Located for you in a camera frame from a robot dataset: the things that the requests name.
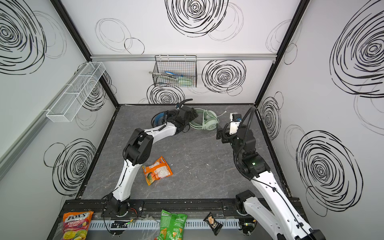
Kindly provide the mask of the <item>mint green headphones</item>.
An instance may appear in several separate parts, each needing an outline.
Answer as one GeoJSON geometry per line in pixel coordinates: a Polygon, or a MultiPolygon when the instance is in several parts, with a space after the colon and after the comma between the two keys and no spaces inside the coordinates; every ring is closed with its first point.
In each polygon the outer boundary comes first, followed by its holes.
{"type": "Polygon", "coordinates": [[[198,116],[202,117],[201,123],[196,122],[194,119],[189,123],[190,127],[195,130],[212,131],[217,128],[217,124],[220,123],[219,117],[223,116],[227,111],[217,115],[214,111],[196,108],[198,116]]]}

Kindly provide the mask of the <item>black gaming headphones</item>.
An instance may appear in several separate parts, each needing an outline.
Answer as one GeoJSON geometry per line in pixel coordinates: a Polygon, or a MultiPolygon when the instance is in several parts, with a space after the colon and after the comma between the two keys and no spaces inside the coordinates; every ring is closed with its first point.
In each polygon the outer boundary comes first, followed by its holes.
{"type": "Polygon", "coordinates": [[[169,110],[169,111],[160,112],[152,118],[151,126],[153,128],[161,126],[167,122],[168,118],[171,118],[175,115],[177,115],[176,110],[169,110]]]}

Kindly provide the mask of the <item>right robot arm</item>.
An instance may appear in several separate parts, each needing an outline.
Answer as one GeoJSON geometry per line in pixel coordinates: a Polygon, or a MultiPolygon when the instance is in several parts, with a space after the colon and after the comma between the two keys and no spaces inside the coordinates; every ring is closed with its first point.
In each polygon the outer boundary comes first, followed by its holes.
{"type": "Polygon", "coordinates": [[[216,138],[232,147],[236,169],[268,204],[265,207],[251,191],[244,191],[236,196],[238,212],[252,216],[274,240],[324,240],[321,230],[313,229],[294,208],[267,162],[257,153],[251,130],[255,115],[255,107],[250,107],[244,116],[234,113],[224,127],[217,125],[216,138]]]}

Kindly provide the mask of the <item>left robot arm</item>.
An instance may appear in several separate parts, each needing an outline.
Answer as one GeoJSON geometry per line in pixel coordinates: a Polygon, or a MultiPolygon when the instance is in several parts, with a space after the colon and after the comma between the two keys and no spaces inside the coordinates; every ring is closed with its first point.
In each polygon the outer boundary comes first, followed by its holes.
{"type": "Polygon", "coordinates": [[[167,137],[175,136],[198,117],[194,108],[185,105],[192,99],[176,104],[176,109],[163,112],[162,124],[153,118],[151,129],[137,128],[123,149],[124,165],[115,189],[106,195],[106,204],[118,217],[124,217],[130,210],[129,198],[136,175],[148,160],[152,146],[167,137]]]}

